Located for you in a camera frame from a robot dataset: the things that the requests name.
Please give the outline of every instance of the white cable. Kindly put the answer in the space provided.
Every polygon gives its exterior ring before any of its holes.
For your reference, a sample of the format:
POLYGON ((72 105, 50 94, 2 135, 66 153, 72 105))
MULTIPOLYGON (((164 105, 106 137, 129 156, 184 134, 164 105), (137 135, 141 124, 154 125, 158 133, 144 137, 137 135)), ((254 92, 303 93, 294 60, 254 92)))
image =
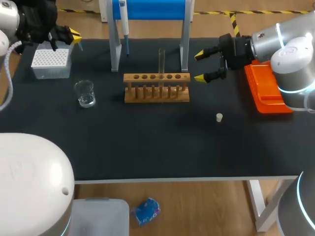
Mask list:
POLYGON ((309 100, 310 93, 313 92, 314 90, 315 90, 315 86, 313 85, 311 88, 305 91, 305 95, 304 95, 304 108, 306 109, 306 111, 308 111, 311 114, 315 114, 315 110, 308 108, 307 102, 309 100))
POLYGON ((12 44, 11 47, 9 47, 9 49, 5 55, 4 69, 5 69, 6 78, 8 81, 8 93, 7 93, 6 100, 0 106, 0 112, 2 112, 4 110, 4 108, 6 108, 9 105, 9 103, 11 102, 12 97, 13 97, 13 84, 12 84, 11 74, 10 74, 10 70, 9 70, 9 59, 10 59, 10 55, 11 55, 12 51, 20 45, 22 45, 21 41, 18 41, 16 43, 12 44))

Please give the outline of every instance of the test tube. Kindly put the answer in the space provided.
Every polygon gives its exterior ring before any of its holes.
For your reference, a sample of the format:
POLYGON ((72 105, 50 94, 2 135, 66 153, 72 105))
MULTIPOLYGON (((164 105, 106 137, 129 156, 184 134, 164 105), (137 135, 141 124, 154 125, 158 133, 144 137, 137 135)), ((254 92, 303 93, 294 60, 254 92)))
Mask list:
POLYGON ((165 49, 160 48, 158 50, 158 77, 159 79, 164 78, 164 67, 165 67, 165 49))

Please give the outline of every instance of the blue pipette holder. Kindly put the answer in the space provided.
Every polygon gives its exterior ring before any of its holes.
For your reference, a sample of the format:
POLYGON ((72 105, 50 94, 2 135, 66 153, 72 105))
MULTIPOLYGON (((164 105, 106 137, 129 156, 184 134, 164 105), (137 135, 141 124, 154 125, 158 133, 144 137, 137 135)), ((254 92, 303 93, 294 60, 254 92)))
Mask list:
MULTIPOLYGON (((116 23, 120 20, 119 0, 106 0, 106 11, 112 71, 117 72, 122 51, 116 23)), ((191 0, 127 0, 127 11, 129 20, 183 21, 179 47, 182 71, 188 72, 191 0)))

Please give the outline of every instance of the black table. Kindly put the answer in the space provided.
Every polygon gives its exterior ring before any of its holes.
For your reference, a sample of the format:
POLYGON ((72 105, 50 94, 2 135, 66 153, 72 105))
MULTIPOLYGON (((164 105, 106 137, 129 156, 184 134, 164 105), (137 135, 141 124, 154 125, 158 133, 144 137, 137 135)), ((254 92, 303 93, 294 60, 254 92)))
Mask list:
MULTIPOLYGON (((196 62, 218 39, 191 39, 193 78, 219 66, 219 58, 196 62)), ((36 80, 27 48, 14 75, 10 106, 0 113, 0 132, 29 133, 58 145, 75 180, 235 178, 297 176, 315 162, 315 117, 308 113, 260 114, 243 70, 225 80, 189 84, 190 103, 125 104, 124 73, 180 72, 179 40, 130 40, 118 73, 111 72, 109 43, 85 40, 72 53, 70 79, 36 80), (73 85, 94 83, 96 105, 82 109, 73 85), (222 113, 221 123, 216 114, 222 113)))

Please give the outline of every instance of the orange tray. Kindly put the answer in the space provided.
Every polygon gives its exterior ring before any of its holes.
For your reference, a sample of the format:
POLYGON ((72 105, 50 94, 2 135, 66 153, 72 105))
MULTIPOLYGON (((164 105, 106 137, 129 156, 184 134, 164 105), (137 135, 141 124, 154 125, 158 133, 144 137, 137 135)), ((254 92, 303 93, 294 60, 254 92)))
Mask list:
POLYGON ((244 67, 256 107, 261 113, 292 113, 281 97, 270 62, 254 60, 244 67))

